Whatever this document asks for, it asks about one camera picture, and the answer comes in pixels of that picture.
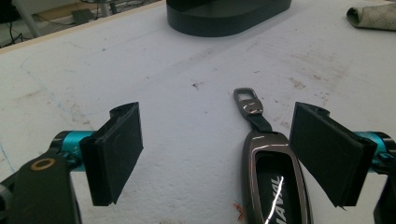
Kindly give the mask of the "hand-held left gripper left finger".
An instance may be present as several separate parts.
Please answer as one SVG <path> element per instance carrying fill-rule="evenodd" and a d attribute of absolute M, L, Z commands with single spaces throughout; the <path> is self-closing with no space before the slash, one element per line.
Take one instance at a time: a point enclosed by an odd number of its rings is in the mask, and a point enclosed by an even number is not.
<path fill-rule="evenodd" d="M 97 131 L 63 131 L 51 142 L 73 171 L 86 174 L 95 206 L 115 203 L 143 150 L 139 103 L 117 106 Z"/>

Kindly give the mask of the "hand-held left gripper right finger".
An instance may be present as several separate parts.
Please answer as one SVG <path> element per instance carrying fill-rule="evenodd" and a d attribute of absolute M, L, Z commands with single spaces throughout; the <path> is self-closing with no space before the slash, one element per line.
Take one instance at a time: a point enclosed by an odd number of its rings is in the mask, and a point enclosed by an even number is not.
<path fill-rule="evenodd" d="M 290 146 L 335 206 L 354 206 L 367 173 L 390 172 L 396 139 L 381 132 L 352 132 L 316 105 L 297 102 Z"/>

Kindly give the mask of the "dark metal car key case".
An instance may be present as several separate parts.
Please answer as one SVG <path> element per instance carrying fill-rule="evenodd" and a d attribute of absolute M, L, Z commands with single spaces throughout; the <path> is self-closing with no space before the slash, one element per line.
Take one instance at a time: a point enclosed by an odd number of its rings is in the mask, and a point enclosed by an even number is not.
<path fill-rule="evenodd" d="M 253 89 L 238 88 L 233 98 L 251 126 L 241 168 L 247 224 L 314 224 L 304 175 L 289 139 L 272 129 Z"/>

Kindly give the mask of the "rolled grey cloth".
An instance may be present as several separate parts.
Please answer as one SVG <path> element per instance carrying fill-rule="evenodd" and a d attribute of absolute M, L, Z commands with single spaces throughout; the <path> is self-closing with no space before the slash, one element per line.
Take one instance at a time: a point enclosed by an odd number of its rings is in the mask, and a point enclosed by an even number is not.
<path fill-rule="evenodd" d="M 351 7 L 346 19 L 355 28 L 396 32 L 396 3 L 371 7 Z"/>

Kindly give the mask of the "grey metal stand leg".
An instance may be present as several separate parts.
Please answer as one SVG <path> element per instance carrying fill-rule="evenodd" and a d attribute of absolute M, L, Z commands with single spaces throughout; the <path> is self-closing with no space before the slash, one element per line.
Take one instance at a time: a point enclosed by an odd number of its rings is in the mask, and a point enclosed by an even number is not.
<path fill-rule="evenodd" d="M 29 31 L 31 32 L 33 37 L 40 37 L 41 33 L 38 26 L 35 24 L 35 21 L 32 17 L 32 14 L 24 5 L 22 0 L 12 0 L 13 5 L 18 10 L 21 15 L 21 18 L 24 20 L 26 26 L 28 27 Z"/>

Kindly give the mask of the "dark oval tray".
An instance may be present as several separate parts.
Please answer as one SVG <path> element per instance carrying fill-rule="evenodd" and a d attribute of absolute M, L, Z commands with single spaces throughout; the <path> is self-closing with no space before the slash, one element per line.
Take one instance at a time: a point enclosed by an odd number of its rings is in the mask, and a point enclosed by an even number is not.
<path fill-rule="evenodd" d="M 291 1 L 166 0 L 167 21 L 186 35 L 236 35 L 288 10 Z"/>

